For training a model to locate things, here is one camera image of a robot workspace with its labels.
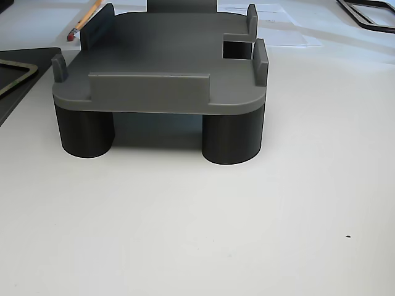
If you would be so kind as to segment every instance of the black frame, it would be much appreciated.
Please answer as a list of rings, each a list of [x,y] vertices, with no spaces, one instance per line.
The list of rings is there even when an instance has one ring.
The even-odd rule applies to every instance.
[[[387,2],[383,2],[383,1],[372,1],[372,0],[337,0],[337,2],[351,16],[351,18],[356,21],[356,23],[360,27],[362,27],[364,29],[372,30],[372,31],[395,33],[395,27],[386,26],[386,25],[378,25],[373,20],[371,20],[369,17],[367,17],[366,15],[361,13],[361,11],[358,10],[358,8],[353,6],[353,4],[356,4],[356,5],[362,5],[362,6],[370,6],[370,7],[387,9],[395,15],[395,8],[391,4],[389,4]]]

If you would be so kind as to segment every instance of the pencil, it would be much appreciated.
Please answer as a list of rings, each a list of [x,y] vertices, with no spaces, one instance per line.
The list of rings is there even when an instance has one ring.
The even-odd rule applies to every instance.
[[[74,40],[74,35],[81,30],[81,28],[87,23],[87,21],[94,15],[94,13],[97,11],[99,8],[100,4],[102,3],[102,0],[97,0],[92,8],[86,13],[86,15],[77,23],[74,29],[70,31],[70,33],[67,35],[67,41],[73,41]]]

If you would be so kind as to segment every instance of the cylindrical foot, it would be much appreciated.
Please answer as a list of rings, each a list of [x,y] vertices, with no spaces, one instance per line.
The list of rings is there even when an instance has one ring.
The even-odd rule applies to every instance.
[[[62,146],[83,158],[105,154],[115,137],[112,112],[71,111],[55,105]]]
[[[265,105],[242,115],[203,115],[202,153],[210,162],[246,162],[260,151]]]

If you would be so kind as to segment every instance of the paper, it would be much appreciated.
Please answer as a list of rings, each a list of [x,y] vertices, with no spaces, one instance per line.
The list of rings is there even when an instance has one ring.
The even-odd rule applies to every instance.
[[[258,38],[265,40],[267,46],[311,46],[321,43],[298,31],[298,24],[279,4],[258,4]],[[219,12],[247,14],[247,4],[218,5]]]

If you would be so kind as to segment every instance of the plastic stand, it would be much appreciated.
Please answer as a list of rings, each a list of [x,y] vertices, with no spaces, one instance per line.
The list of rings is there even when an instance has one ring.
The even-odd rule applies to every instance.
[[[260,150],[268,59],[257,12],[218,13],[216,0],[148,0],[147,12],[107,4],[81,30],[82,51],[53,60],[52,89],[64,149],[106,153],[112,112],[203,115],[202,153],[241,163]]]

